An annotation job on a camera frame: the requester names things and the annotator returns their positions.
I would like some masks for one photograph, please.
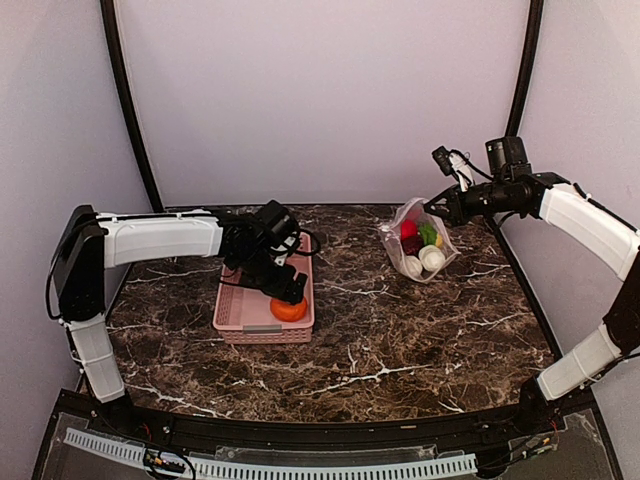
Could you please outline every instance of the pink basket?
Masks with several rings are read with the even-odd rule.
[[[311,239],[305,233],[300,235],[303,251],[311,250]],[[281,322],[271,314],[271,298],[260,291],[220,284],[213,326],[225,343],[273,344],[306,343],[311,341],[311,330],[315,321],[313,302],[313,273],[311,257],[292,255],[287,263],[300,273],[309,276],[304,296],[309,304],[307,313],[297,322]],[[225,281],[235,283],[241,273],[229,277],[229,269],[222,269]]]

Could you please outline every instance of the orange fruit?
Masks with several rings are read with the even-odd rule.
[[[306,298],[297,305],[291,305],[277,298],[271,299],[271,313],[281,322],[297,322],[307,313],[307,306]]]

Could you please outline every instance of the transparent plastic bag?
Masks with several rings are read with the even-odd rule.
[[[429,215],[428,213],[425,213],[423,205],[428,201],[429,200],[426,198],[412,198],[398,209],[398,211],[396,212],[396,216],[392,221],[381,223],[380,225],[378,225],[378,233],[380,234],[380,239],[382,240],[382,244],[384,245],[389,258],[391,259],[391,263],[393,264],[393,266],[405,277],[408,277],[411,280],[420,283],[429,283],[431,279],[438,274],[439,271],[446,268],[447,265],[449,265],[453,261],[453,259],[460,254],[458,249],[451,243],[449,235],[447,234],[447,229],[445,228],[442,220],[438,217],[434,217],[432,215]],[[422,273],[416,277],[407,268],[407,255],[404,253],[402,244],[400,243],[401,226],[402,222],[404,222],[405,220],[412,220],[417,225],[428,223],[433,228],[435,228],[435,230],[442,237],[443,244],[440,247],[440,250],[442,251],[442,253],[444,253],[445,262],[435,272],[422,270]]]

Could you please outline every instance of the marble table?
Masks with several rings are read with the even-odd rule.
[[[516,403],[552,363],[481,221],[450,230],[462,255],[422,285],[393,269],[379,240],[394,207],[291,209],[323,244],[311,343],[227,345],[212,327],[219,259],[140,262],[108,327],[136,404],[243,420],[409,419]]]

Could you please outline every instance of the white wall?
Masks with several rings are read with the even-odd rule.
[[[521,134],[538,171],[578,181],[640,225],[640,8],[632,1],[546,2]],[[620,287],[595,256],[534,220],[508,238],[565,351],[591,332]],[[595,388],[626,479],[640,479],[640,362]]]
[[[0,1],[0,468],[30,478],[61,387],[74,387],[44,280],[72,209],[148,211],[95,0]],[[111,278],[110,290],[118,279]]]
[[[505,129],[528,2],[120,0],[167,205],[405,201]]]

